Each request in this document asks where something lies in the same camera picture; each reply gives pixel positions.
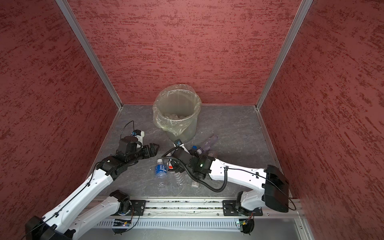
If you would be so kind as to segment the blue Pocari label bottle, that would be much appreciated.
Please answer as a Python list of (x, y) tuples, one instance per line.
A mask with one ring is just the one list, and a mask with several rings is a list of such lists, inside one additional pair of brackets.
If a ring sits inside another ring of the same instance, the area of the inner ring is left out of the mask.
[(155, 176), (159, 188), (165, 188), (168, 185), (168, 174), (167, 166), (164, 164), (162, 159), (157, 160), (155, 167)]

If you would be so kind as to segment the white red Wahaha bottle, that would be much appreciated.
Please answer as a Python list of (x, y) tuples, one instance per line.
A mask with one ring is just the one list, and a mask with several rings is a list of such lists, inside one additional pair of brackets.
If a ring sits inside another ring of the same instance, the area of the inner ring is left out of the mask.
[(183, 173), (180, 173), (180, 172), (177, 172), (172, 163), (171, 163), (171, 160), (168, 161), (168, 172), (171, 173), (171, 176), (175, 179), (176, 181), (176, 184), (181, 187), (181, 186), (184, 186), (185, 185), (185, 177), (183, 175)]

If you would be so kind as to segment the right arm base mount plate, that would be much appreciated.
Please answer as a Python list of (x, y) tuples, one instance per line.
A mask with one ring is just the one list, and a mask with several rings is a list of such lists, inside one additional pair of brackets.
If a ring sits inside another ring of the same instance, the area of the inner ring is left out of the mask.
[(244, 217), (261, 217), (263, 216), (262, 208), (256, 208), (253, 211), (246, 210), (240, 207), (235, 200), (223, 200), (223, 214), (229, 216), (244, 216)]

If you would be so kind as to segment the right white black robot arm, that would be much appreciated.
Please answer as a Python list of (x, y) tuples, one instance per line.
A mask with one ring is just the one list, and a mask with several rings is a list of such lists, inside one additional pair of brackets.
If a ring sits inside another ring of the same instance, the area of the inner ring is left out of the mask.
[(249, 191), (237, 195), (235, 210), (250, 216), (258, 208), (267, 207), (288, 213), (293, 203), (289, 197), (289, 181), (279, 168), (268, 165), (265, 169), (246, 168), (226, 163), (218, 158), (185, 150), (178, 146), (163, 156), (170, 160), (175, 172), (187, 175), (212, 192), (223, 192), (229, 183), (244, 186)]

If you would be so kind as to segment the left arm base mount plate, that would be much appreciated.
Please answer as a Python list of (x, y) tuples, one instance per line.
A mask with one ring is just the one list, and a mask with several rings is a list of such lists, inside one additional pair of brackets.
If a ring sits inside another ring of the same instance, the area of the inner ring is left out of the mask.
[(124, 200), (120, 203), (117, 214), (119, 216), (143, 216), (147, 201)]

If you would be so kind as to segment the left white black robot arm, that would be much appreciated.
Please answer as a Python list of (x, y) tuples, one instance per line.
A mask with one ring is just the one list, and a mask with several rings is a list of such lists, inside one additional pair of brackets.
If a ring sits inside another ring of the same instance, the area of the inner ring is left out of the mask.
[(140, 160), (155, 157), (160, 146), (143, 145), (144, 133), (132, 134), (119, 141), (116, 153), (96, 163), (91, 175), (65, 200), (43, 217), (32, 217), (25, 225), (26, 240), (77, 240), (105, 218), (117, 214), (133, 220), (136, 215), (129, 195), (113, 191), (104, 201), (87, 212), (91, 201), (129, 167)]

